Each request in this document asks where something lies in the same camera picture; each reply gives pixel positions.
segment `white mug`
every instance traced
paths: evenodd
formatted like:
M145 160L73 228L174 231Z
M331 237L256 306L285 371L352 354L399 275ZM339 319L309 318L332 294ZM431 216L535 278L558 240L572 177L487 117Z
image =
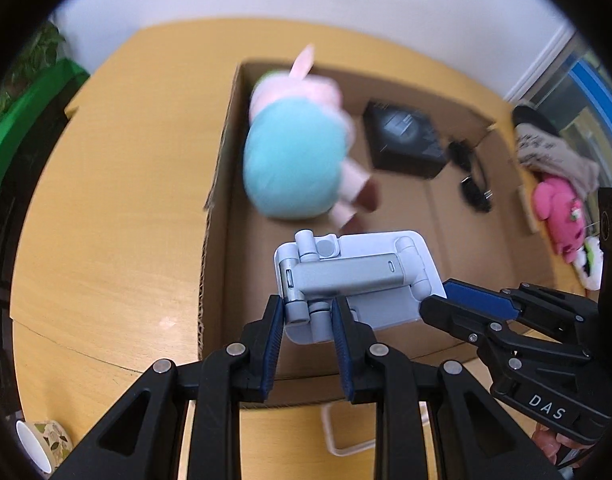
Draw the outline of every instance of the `white mug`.
M17 436L30 459L46 474L51 474L70 454L72 440L54 420L16 423Z

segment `pink plush pig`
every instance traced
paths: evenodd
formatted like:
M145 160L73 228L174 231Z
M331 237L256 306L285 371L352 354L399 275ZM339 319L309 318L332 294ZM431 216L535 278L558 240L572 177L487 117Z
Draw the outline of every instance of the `pink plush pig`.
M545 173L532 194L532 209L546 221L555 253L572 263L586 230L582 201L573 187L565 178Z

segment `teal plush body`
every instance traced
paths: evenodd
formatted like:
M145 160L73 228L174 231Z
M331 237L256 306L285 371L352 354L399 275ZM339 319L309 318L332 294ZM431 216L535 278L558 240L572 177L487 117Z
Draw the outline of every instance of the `teal plush body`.
M346 157L344 124L303 97L256 115L244 147L246 194L269 218L313 218L337 201Z

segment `white wall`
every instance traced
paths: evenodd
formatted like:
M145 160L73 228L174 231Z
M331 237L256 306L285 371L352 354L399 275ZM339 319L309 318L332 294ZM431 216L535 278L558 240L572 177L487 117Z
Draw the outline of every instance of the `white wall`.
M547 0L67 0L56 19L93 71L131 34L171 20L265 16L387 38L510 97L557 54L569 27Z

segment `green plant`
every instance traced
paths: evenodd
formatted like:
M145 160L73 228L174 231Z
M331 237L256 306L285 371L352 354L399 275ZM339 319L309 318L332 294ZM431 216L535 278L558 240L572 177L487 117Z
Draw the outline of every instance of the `green plant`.
M57 48L65 38L51 22L44 22L10 67L0 86L0 121L12 104L46 67L57 62Z

